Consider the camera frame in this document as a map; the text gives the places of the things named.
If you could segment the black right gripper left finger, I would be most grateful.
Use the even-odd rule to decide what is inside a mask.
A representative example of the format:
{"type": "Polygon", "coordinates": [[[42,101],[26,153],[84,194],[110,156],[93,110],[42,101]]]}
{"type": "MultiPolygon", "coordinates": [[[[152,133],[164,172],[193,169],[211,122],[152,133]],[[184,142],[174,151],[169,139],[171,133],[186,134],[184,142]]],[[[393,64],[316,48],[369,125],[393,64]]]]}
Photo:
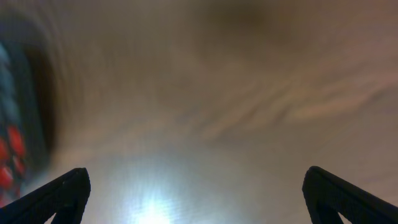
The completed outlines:
{"type": "Polygon", "coordinates": [[[90,191],[87,169],[72,169],[1,208],[1,224],[80,224],[90,191]]]}

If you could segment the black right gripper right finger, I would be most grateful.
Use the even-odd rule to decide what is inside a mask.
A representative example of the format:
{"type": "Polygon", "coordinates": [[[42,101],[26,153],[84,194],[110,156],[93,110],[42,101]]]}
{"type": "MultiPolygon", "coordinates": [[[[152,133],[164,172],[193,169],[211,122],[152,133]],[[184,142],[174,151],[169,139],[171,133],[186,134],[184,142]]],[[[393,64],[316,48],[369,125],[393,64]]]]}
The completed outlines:
{"type": "Polygon", "coordinates": [[[302,191],[312,223],[397,224],[397,207],[318,166],[305,174],[302,191]]]}

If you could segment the colourful tissue pack box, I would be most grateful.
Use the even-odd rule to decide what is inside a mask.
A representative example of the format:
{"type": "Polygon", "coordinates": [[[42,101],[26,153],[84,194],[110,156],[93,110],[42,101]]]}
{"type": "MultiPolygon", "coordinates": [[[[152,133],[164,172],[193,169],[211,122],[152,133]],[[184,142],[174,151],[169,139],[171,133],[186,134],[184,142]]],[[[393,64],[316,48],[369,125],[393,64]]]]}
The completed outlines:
{"type": "Polygon", "coordinates": [[[27,151],[24,137],[16,125],[1,125],[1,206],[20,197],[26,175],[27,151]]]}

